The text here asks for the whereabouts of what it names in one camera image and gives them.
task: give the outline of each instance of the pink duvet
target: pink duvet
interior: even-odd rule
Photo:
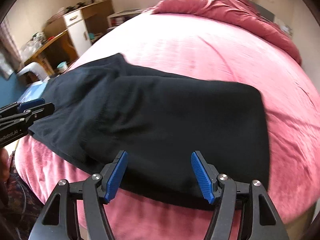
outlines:
[[[256,87],[267,113],[268,192],[284,223],[298,217],[320,197],[320,97],[299,64],[283,49],[221,21],[145,13],[100,39],[72,68],[117,52],[132,64]],[[19,142],[16,166],[42,202],[58,180],[74,182],[88,177],[30,136]],[[105,209],[117,240],[200,240],[212,216],[121,189]],[[80,203],[78,214],[85,226]],[[238,219],[234,219],[232,239]]]

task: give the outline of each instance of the pink blanket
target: pink blanket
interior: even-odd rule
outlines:
[[[271,151],[268,192],[284,223],[298,217],[320,197],[320,97],[284,50],[220,21],[146,13],[108,33],[72,68],[117,52],[132,64],[256,87],[263,95],[267,113]],[[73,182],[88,177],[30,136],[20,140],[16,166],[42,202],[59,179]],[[124,190],[119,190],[105,209],[118,240],[201,240],[212,215]],[[85,226],[82,205],[78,215]]]
[[[299,65],[297,47],[278,27],[266,22],[246,0],[161,0],[148,9],[152,14],[182,13],[240,26],[287,52]]]

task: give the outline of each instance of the drawer handle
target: drawer handle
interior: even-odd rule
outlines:
[[[76,19],[77,17],[78,17],[77,15],[76,15],[76,16],[73,16],[72,18],[70,18],[70,21]]]

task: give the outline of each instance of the drawer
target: drawer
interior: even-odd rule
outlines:
[[[68,13],[64,15],[63,18],[67,27],[83,19],[81,10]]]

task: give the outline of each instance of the cabinet door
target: cabinet door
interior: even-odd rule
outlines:
[[[84,20],[69,26],[68,33],[79,57],[91,47]]]

